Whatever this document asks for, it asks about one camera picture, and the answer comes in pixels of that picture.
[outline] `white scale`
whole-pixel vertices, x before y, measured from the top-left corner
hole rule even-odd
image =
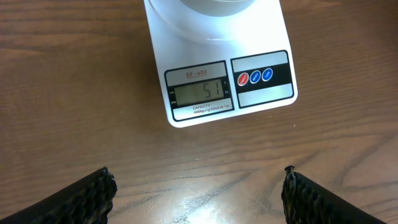
[[[217,13],[212,2],[222,3],[144,0],[170,124],[182,128],[293,103],[297,83],[279,0],[230,0],[249,3],[238,13],[222,7],[223,16],[197,12],[195,1],[209,2],[215,12],[208,14]]]

